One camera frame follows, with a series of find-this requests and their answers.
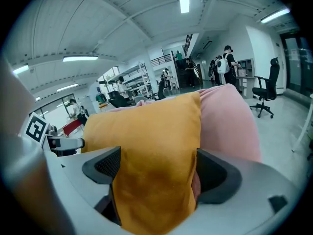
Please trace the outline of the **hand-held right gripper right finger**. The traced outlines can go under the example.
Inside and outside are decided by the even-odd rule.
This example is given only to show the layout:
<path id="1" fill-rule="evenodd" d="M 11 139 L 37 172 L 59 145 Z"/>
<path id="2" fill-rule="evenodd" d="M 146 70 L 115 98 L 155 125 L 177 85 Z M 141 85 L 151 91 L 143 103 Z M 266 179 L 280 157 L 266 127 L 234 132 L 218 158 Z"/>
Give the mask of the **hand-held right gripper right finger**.
<path id="1" fill-rule="evenodd" d="M 197 149 L 196 171 L 196 209 L 173 235 L 270 235 L 299 199 L 291 181 L 259 162 Z"/>

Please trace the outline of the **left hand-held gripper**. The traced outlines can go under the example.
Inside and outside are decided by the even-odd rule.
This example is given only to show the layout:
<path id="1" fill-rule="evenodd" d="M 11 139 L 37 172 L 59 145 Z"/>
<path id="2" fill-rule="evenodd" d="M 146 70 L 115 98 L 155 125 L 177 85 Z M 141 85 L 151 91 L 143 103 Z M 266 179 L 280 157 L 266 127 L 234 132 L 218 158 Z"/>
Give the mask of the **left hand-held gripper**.
<path id="1" fill-rule="evenodd" d="M 54 150 L 56 147 L 48 137 L 57 136 L 57 128 L 50 125 L 43 117 L 35 112 L 29 115 L 26 126 L 23 129 L 23 135 L 32 139 L 45 151 L 51 151 L 57 156 L 60 151 Z M 85 141 L 83 138 L 60 138 L 60 150 L 76 150 L 83 148 Z"/>

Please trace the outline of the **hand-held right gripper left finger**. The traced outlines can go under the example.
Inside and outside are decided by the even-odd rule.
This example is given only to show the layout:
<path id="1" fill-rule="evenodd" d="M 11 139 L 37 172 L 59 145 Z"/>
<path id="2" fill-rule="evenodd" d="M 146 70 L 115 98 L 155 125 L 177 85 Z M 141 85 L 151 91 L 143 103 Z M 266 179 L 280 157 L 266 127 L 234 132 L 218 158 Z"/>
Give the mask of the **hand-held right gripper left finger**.
<path id="1" fill-rule="evenodd" d="M 65 157 L 57 157 L 51 151 L 45 152 L 54 189 L 70 218 L 76 235 L 129 234 L 96 209 L 108 194 L 109 186 L 94 182 L 82 171 L 82 166 L 86 161 L 110 150 L 111 148 L 104 148 Z"/>

